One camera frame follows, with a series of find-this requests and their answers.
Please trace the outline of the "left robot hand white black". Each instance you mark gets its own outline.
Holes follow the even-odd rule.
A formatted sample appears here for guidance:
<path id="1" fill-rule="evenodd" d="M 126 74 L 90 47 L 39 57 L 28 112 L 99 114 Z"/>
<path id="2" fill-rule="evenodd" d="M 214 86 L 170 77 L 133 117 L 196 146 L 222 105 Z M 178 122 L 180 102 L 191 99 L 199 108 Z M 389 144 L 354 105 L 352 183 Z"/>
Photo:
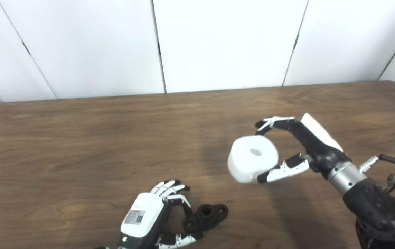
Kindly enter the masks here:
<path id="1" fill-rule="evenodd" d="M 189 190 L 190 187 L 180 180 L 165 180 L 151 191 L 140 193 L 121 224 L 118 248 L 175 249 L 202 239 L 202 232 L 163 232 L 173 207 L 180 205 L 185 216 L 193 214 L 190 203 L 180 194 L 180 191 Z"/>

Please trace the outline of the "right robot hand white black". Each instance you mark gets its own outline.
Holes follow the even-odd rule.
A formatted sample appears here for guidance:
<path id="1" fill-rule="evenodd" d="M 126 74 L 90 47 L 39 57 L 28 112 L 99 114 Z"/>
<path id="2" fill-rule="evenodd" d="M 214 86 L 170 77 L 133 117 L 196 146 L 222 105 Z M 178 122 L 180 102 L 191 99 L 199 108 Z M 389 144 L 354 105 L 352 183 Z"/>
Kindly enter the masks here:
<path id="1" fill-rule="evenodd" d="M 259 174 L 259 183 L 291 177 L 309 168 L 314 172 L 320 172 L 326 178 L 337 164 L 351 161 L 339 143 L 309 113 L 305 113 L 301 120 L 296 120 L 295 117 L 272 116 L 259 120 L 255 126 L 256 135 L 261 136 L 272 129 L 286 130 L 306 151 L 305 155 L 297 153 Z"/>

